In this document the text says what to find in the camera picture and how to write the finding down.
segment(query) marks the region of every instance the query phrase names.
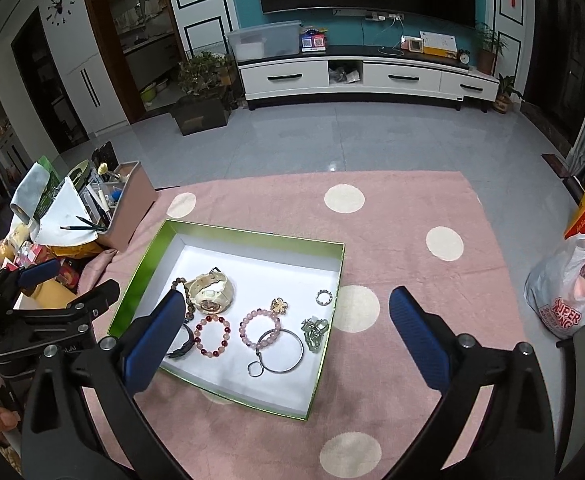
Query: metal bolt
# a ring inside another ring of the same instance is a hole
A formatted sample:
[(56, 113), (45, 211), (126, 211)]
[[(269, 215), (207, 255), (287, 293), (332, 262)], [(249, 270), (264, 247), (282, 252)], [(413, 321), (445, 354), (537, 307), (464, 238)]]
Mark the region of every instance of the metal bolt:
[(99, 341), (99, 348), (101, 350), (112, 350), (117, 345), (117, 339), (114, 337), (104, 337)]
[(526, 343), (525, 341), (519, 343), (517, 345), (517, 348), (519, 349), (519, 352), (521, 352), (523, 355), (532, 355), (534, 353), (532, 345), (530, 343)]
[(48, 345), (46, 348), (44, 348), (44, 355), (46, 357), (52, 357), (56, 353), (57, 353), (57, 345)]
[(477, 344), (477, 340), (470, 334), (460, 334), (457, 340), (459, 341), (459, 344), (463, 346), (463, 348), (472, 348)]

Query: white tv cabinet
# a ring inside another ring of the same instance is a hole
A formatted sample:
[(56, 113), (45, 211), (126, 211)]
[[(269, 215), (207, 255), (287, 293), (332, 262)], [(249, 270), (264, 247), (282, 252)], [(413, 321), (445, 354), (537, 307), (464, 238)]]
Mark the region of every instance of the white tv cabinet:
[[(331, 84), (328, 66), (346, 61), (357, 66), (361, 80)], [(410, 52), (387, 56), (376, 46), (335, 45), (326, 52), (240, 61), (238, 65), (251, 110), (285, 102), (420, 96), (455, 102), (457, 110), (466, 97), (476, 98), (485, 112), (498, 89), (496, 78), (456, 60)]]

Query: potted plant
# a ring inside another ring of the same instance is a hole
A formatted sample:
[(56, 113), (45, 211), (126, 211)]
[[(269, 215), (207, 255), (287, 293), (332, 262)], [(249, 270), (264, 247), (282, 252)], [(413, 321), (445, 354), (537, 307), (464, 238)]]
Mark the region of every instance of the potted plant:
[(477, 45), (477, 70), (492, 75), (497, 56), (507, 48), (505, 40), (485, 23), (478, 23), (475, 42)]
[(521, 92), (514, 89), (514, 75), (502, 76), (499, 74), (499, 90), (496, 95), (496, 100), (493, 103), (493, 108), (500, 114), (504, 114), (510, 108), (512, 100), (510, 96), (517, 94), (520, 98), (523, 98)]
[(228, 124), (231, 92), (226, 85), (227, 56), (201, 52), (179, 63), (178, 84), (185, 92), (171, 108), (182, 135)]

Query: drawer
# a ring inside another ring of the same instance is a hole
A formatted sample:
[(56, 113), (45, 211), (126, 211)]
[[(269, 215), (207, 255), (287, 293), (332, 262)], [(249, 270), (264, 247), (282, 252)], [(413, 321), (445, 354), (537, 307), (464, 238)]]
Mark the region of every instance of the drawer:
[(440, 82), (439, 70), (373, 63), (363, 66), (363, 84), (367, 87), (438, 92)]
[(329, 85), (327, 61), (278, 63), (241, 69), (246, 94)]
[(499, 85), (479, 77), (443, 72), (439, 90), (445, 94), (464, 95), (494, 101)]

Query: polka dot tablecloth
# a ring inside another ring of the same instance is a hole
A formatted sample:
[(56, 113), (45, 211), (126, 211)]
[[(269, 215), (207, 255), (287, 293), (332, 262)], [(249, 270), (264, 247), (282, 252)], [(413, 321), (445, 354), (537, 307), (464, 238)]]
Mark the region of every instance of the polka dot tablecloth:
[[(239, 406), (163, 372), (135, 397), (196, 480), (382, 478), (439, 399), (389, 319), (396, 286), (485, 346), (510, 349), (524, 339), (495, 236), (460, 173), (315, 173), (163, 190), (102, 280), (114, 278), (124, 290), (165, 218), (345, 243), (333, 331), (307, 422)], [(113, 315), (95, 321), (98, 337)], [(106, 447), (126, 463), (93, 392), (88, 397)], [(467, 451), (486, 400), (452, 462)]]

